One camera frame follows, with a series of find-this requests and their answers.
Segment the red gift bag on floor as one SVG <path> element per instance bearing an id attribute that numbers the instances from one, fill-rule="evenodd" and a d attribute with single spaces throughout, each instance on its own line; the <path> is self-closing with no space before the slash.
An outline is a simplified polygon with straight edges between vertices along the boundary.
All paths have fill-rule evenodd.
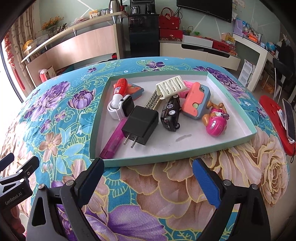
<path id="1" fill-rule="evenodd" d="M 41 79 L 41 82 L 46 82 L 49 80 L 51 77 L 49 76 L 48 69 L 41 69 L 38 71 L 39 73 L 39 78 Z"/>

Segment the red hanging ornament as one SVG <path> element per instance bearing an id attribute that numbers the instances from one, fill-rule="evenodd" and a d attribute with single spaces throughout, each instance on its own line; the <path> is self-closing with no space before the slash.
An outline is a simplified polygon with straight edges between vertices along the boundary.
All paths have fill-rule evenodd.
<path id="1" fill-rule="evenodd" d="M 17 69 L 16 69 L 16 66 L 15 66 L 15 63 L 14 63 L 14 55 L 11 51 L 11 48 L 12 48 L 12 45 L 11 45 L 11 42 L 10 42 L 10 38 L 9 38 L 9 33 L 6 33 L 5 37 L 4 37 L 4 48 L 5 48 L 5 51 L 7 53 L 7 56 L 8 56 L 8 62 L 11 66 L 11 69 L 13 71 L 13 74 L 16 78 L 16 81 L 19 85 L 19 87 L 21 88 L 22 91 L 25 90 L 25 86 L 17 72 Z"/>

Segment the white plastic clip holder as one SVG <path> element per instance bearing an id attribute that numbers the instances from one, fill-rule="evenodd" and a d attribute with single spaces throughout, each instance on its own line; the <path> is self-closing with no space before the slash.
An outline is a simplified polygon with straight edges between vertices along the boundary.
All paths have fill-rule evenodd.
<path id="1" fill-rule="evenodd" d="M 156 84 L 156 91 L 161 100 L 172 97 L 186 89 L 187 88 L 180 75 L 171 77 Z"/>

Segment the white tv console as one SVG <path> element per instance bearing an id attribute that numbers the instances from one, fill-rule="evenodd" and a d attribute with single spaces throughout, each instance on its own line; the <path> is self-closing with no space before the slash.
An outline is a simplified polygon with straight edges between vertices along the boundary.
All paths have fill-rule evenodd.
<path id="1" fill-rule="evenodd" d="M 235 71 L 238 70 L 241 62 L 240 58 L 213 48 L 163 40 L 160 40 L 159 44 L 160 56 L 192 58 Z"/>

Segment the black toy car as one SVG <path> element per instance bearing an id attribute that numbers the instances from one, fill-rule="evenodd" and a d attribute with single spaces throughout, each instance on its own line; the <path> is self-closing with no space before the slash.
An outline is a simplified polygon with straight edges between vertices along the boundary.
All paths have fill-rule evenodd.
<path id="1" fill-rule="evenodd" d="M 161 123 L 165 129 L 176 132 L 180 128 L 179 115 L 181 112 L 180 97 L 178 94 L 171 96 L 161 112 Z"/>

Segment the pink puppy figure toy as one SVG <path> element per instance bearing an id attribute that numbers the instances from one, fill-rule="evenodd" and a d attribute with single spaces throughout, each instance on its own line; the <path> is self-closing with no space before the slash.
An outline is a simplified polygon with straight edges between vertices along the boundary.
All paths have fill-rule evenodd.
<path id="1" fill-rule="evenodd" d="M 213 137 L 218 137 L 226 131 L 229 114 L 222 102 L 214 104 L 209 100 L 206 108 L 210 110 L 210 113 L 206 113 L 202 117 L 206 132 Z"/>

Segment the magenta lighter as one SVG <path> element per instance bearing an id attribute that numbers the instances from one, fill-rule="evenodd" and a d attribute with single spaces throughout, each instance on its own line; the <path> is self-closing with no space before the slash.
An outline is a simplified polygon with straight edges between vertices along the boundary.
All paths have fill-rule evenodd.
<path id="1" fill-rule="evenodd" d="M 125 137 L 122 132 L 122 127 L 126 123 L 127 119 L 122 119 L 119 124 L 117 125 L 116 129 L 112 133 L 111 137 L 109 138 L 108 142 L 104 146 L 103 150 L 101 151 L 99 157 L 102 159 L 112 159 L 120 144 L 122 143 L 123 138 Z"/>

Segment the red glue bottle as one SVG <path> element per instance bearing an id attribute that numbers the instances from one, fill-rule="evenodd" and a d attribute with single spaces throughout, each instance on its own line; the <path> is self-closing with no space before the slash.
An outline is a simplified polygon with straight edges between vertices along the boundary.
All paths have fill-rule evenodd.
<path id="1" fill-rule="evenodd" d="M 118 109 L 120 101 L 123 99 L 128 87 L 128 82 L 125 78 L 120 78 L 114 88 L 111 107 Z"/>

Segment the wall mounted television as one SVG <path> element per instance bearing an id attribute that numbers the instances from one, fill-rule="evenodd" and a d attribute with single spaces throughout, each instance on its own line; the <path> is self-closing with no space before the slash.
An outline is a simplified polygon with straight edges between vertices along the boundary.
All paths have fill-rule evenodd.
<path id="1" fill-rule="evenodd" d="M 177 0 L 177 6 L 232 22 L 232 0 Z"/>

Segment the smartphone on stool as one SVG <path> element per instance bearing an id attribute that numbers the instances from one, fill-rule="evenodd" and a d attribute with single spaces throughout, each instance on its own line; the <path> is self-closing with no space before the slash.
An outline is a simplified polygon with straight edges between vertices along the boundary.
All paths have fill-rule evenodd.
<path id="1" fill-rule="evenodd" d="M 282 99 L 283 112 L 285 118 L 285 129 L 287 131 L 287 139 L 290 144 L 295 142 L 295 122 L 293 118 L 293 109 L 291 104 L 286 100 Z"/>

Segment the orange blue toy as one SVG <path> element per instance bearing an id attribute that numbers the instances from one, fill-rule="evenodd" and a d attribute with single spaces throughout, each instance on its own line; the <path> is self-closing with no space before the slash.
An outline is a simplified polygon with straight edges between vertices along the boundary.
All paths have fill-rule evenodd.
<path id="1" fill-rule="evenodd" d="M 206 112 L 210 89 L 199 82 L 185 81 L 185 84 L 189 91 L 185 94 L 182 112 L 187 117 L 199 120 Z"/>
<path id="2" fill-rule="evenodd" d="M 144 92 L 144 89 L 142 87 L 135 84 L 128 83 L 128 87 L 123 99 L 127 96 L 127 97 L 131 97 L 133 100 L 136 100 L 139 97 L 141 97 L 143 92 Z"/>

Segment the gold black patterned bar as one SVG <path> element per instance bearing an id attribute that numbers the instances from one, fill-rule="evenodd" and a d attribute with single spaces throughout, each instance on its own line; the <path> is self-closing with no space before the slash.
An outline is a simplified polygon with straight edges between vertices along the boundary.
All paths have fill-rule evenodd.
<path id="1" fill-rule="evenodd" d="M 158 110 L 160 103 L 160 96 L 157 94 L 157 91 L 155 90 L 144 107 L 151 110 Z"/>

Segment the white smartwatch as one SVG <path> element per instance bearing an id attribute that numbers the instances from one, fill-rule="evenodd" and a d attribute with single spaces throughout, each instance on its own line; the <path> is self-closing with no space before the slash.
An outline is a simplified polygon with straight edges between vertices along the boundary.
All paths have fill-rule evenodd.
<path id="1" fill-rule="evenodd" d="M 119 94 L 115 94 L 113 96 L 113 99 L 109 102 L 107 106 L 107 110 L 114 120 L 120 121 L 124 118 L 127 118 L 131 114 L 134 109 L 134 102 L 132 96 L 129 94 L 122 99 L 119 99 L 119 97 L 121 97 L 121 95 Z M 112 106 L 112 103 L 114 103 L 115 100 L 118 102 L 117 108 L 114 108 Z"/>

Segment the black power adapter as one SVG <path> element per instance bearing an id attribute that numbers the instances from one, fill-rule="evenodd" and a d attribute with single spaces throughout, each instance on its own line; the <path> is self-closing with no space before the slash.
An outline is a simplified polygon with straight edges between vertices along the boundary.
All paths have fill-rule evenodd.
<path id="1" fill-rule="evenodd" d="M 131 148 L 133 148 L 136 143 L 145 145 L 158 123 L 158 111 L 136 105 L 121 128 L 125 137 L 123 144 L 126 145 L 127 142 L 131 140 Z"/>

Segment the steel thermos kettle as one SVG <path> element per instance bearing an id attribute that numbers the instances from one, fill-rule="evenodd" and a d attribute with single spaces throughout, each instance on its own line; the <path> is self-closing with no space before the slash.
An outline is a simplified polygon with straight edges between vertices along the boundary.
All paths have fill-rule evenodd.
<path id="1" fill-rule="evenodd" d="M 120 12 L 120 3 L 118 0 L 110 0 L 108 7 L 109 7 L 110 14 Z M 114 24 L 117 23 L 117 18 L 118 18 L 118 16 L 112 16 L 112 20 L 113 20 Z"/>

